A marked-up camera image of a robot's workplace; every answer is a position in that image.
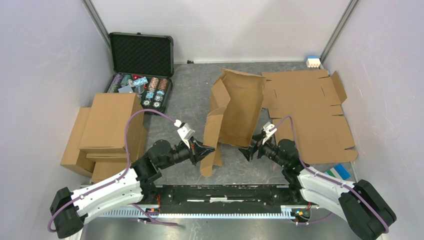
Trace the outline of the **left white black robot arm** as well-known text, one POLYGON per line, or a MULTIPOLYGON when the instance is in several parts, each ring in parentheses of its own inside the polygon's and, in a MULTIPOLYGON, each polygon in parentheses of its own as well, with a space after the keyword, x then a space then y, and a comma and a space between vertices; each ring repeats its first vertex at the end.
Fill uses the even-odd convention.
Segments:
POLYGON ((158 140, 129 168, 105 180, 76 190, 59 189, 49 208, 52 218, 47 229, 65 239, 114 208, 140 201, 151 204, 157 198, 154 182, 162 176, 161 170, 186 160, 195 165, 215 150, 194 137, 174 146, 158 140))

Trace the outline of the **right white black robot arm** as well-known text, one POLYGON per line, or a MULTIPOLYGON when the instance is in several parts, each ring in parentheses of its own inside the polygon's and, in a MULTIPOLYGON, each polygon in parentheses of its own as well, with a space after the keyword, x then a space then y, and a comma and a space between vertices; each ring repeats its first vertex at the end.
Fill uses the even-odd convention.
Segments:
POLYGON ((266 157, 282 167, 289 183, 289 199, 317 204, 346 221, 362 240, 375 240, 386 234, 397 216, 374 186, 367 180, 358 182, 324 174, 300 159, 296 143, 282 139, 274 144, 264 132, 254 135, 248 147, 238 149, 251 161, 266 157))

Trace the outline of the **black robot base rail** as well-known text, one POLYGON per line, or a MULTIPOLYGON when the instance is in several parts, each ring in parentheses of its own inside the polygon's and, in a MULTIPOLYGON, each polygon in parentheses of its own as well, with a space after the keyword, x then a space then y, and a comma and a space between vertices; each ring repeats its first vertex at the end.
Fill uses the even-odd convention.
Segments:
POLYGON ((162 214, 277 214, 309 203, 287 184, 158 185, 140 201, 162 214))

